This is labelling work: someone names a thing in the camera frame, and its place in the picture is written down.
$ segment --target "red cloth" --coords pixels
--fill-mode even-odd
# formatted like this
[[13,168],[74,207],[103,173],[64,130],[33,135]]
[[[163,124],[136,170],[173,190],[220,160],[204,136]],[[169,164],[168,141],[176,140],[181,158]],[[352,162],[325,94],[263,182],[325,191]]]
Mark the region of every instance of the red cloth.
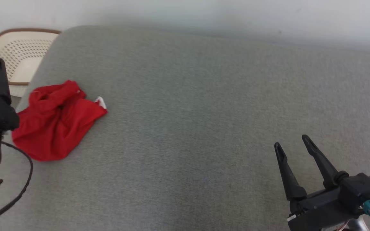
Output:
[[70,80],[32,91],[29,107],[18,113],[19,128],[12,132],[15,145],[38,161],[68,156],[94,121],[107,113],[85,96]]

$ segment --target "white wall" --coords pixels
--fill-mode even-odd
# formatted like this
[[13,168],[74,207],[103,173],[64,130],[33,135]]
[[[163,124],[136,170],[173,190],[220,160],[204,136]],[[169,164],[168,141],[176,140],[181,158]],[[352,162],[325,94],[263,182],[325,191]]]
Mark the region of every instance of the white wall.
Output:
[[0,31],[120,23],[370,50],[370,0],[0,0]]

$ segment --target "black cable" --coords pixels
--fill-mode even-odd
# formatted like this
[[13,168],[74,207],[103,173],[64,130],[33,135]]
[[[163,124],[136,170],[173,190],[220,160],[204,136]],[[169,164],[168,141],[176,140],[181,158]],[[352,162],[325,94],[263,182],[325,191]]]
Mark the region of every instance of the black cable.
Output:
[[17,148],[17,147],[15,147],[15,146],[13,146],[12,144],[9,144],[9,143],[6,143],[6,142],[3,142],[3,141],[1,141],[1,143],[3,143],[4,145],[6,145],[6,146],[8,146],[8,147],[10,147],[10,148],[13,148],[13,149],[15,149],[15,150],[17,150],[17,151],[19,151],[19,152],[21,152],[28,160],[29,160],[29,162],[30,162],[30,174],[29,174],[29,176],[28,176],[28,180],[27,180],[27,182],[25,183],[25,186],[24,186],[24,188],[22,189],[22,191],[21,191],[21,193],[19,193],[19,195],[14,199],[14,200],[12,200],[11,202],[9,202],[6,206],[4,206],[4,207],[2,207],[2,209],[0,209],[0,215],[2,215],[4,212],[6,212],[8,209],[10,209],[13,205],[15,205],[15,203],[17,202],[17,201],[19,201],[19,199],[21,199],[21,197],[22,197],[22,194],[24,194],[25,193],[25,190],[27,190],[27,186],[29,185],[29,183],[30,183],[30,181],[31,181],[31,176],[32,176],[32,170],[34,170],[34,164],[32,163],[32,160],[31,160],[31,158],[24,152],[24,151],[22,151],[21,149],[19,149],[19,148]]

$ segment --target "couch cushion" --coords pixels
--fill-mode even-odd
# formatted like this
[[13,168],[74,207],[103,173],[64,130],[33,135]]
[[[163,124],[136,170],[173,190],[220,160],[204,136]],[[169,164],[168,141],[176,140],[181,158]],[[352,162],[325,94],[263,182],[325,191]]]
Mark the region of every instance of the couch cushion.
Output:
[[[370,175],[367,54],[82,26],[53,43],[19,110],[67,79],[109,112],[66,159],[35,162],[0,230],[287,230],[273,144],[320,190],[304,133],[338,170]],[[28,174],[3,151],[0,207]]]

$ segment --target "gray upholstery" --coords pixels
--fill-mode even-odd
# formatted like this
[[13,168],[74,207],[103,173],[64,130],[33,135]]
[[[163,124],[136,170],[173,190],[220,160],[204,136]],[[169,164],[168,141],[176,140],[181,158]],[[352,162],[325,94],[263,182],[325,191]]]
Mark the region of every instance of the gray upholstery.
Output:
[[[35,162],[0,230],[287,230],[273,144],[320,190],[304,133],[338,170],[370,175],[368,54],[82,26],[57,38],[28,94],[67,79],[109,112],[66,159]],[[28,174],[3,152],[0,207]]]

